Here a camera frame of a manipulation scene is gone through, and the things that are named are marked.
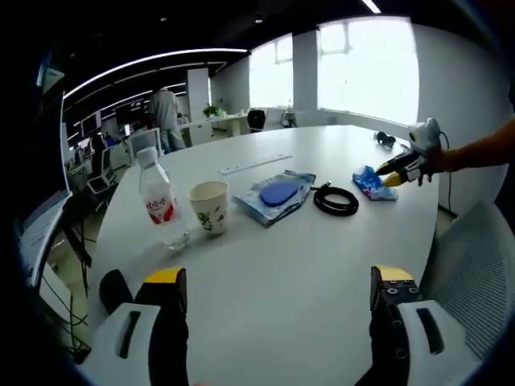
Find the human hand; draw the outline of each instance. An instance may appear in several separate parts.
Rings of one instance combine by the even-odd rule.
[[[420,166],[420,177],[418,185],[422,186],[424,175],[427,175],[427,182],[431,182],[433,175],[443,171],[452,171],[451,160],[447,150],[437,149],[429,154],[426,162]]]

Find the black ceiling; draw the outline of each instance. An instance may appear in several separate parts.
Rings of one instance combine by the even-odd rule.
[[[484,29],[472,21],[457,2],[448,0],[374,0],[383,14],[410,16],[413,23],[441,28],[468,39],[475,40],[487,49],[496,47],[484,33]],[[485,18],[495,14],[486,4],[502,3],[501,0],[477,0],[476,10]],[[273,38],[289,32],[300,33],[323,23],[339,18],[371,15],[360,0],[252,0],[216,2],[128,2],[121,5],[98,6],[83,2],[61,6],[46,12],[41,28],[51,39],[51,66],[64,72],[65,77],[56,89],[71,90],[77,85],[118,65],[142,57],[164,52],[194,48],[227,47],[252,49]],[[263,23],[255,23],[256,12]],[[495,15],[489,18],[490,31],[496,26],[502,30],[502,17],[492,24]],[[231,64],[246,54],[206,53],[169,56],[151,60],[92,82],[74,93],[65,101],[65,121],[69,132],[72,123],[121,99],[149,89],[169,84],[183,83],[187,69],[178,67],[159,68],[198,63],[208,65],[210,75],[225,63]]]

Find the cable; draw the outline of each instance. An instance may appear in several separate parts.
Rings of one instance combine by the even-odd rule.
[[[90,347],[88,344],[86,344],[86,343],[84,342],[84,340],[82,340],[82,339],[80,339],[80,338],[77,338],[77,337],[76,337],[76,335],[74,335],[72,331],[68,331],[68,330],[67,330],[67,329],[66,329],[62,324],[60,324],[60,325],[59,325],[59,327],[61,327],[63,330],[65,330],[66,332],[68,332],[68,333],[70,334],[70,336],[72,337],[72,345],[73,345],[73,346],[75,346],[75,344],[73,343],[73,340],[74,340],[74,339],[77,339],[77,341],[79,342],[79,344],[81,344],[81,345],[83,345],[83,346],[86,346],[86,348],[91,349],[91,347]]]
[[[450,148],[449,138],[443,131],[440,131],[440,134],[442,134],[443,137],[445,138],[445,142],[447,143],[447,150],[449,150],[449,148]],[[451,210],[451,189],[452,189],[452,173],[449,172],[449,193],[447,194],[447,205],[449,206],[450,212],[452,212],[452,210]]]
[[[82,318],[79,318],[78,316],[76,316],[72,310],[70,310],[68,308],[68,306],[66,305],[66,303],[64,302],[63,299],[61,299],[61,297],[57,294],[57,292],[52,288],[52,286],[48,283],[47,281],[47,278],[44,276],[44,275],[41,275],[41,277],[43,278],[43,280],[45,280],[45,283],[47,283],[48,285],[48,288],[50,289],[50,291],[59,299],[59,301],[63,304],[64,308],[66,309],[67,312],[70,313],[70,315],[72,317],[74,317],[75,319],[78,319],[79,322],[75,322],[75,323],[72,323],[72,322],[69,322],[68,320],[64,320],[63,318],[61,318],[65,323],[69,324],[70,326],[78,326],[79,324],[83,323],[85,324],[86,326],[89,326],[89,324],[85,321],[85,319],[88,317],[88,314],[86,314],[84,317]]]
[[[330,187],[331,182],[327,182],[321,187],[311,187],[312,191],[316,191],[313,196],[315,206],[331,216],[352,216],[357,212],[360,206],[356,196],[350,191],[339,187]],[[326,199],[328,195],[340,195],[348,199],[349,203],[335,203]]]

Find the paper cup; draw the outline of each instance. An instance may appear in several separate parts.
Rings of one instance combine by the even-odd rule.
[[[208,181],[196,185],[187,194],[202,228],[213,235],[221,235],[226,229],[228,189],[226,183]]]

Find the white ruler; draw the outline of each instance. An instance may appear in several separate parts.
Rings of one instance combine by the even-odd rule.
[[[285,154],[277,154],[273,155],[271,157],[263,158],[261,160],[258,160],[256,162],[247,164],[247,165],[237,165],[237,166],[231,166],[226,167],[225,169],[220,169],[219,172],[221,175],[231,175],[233,173],[237,173],[238,171],[251,169],[256,166],[265,165],[267,163],[272,163],[276,161],[281,161],[282,159],[292,158],[293,155],[285,155]]]

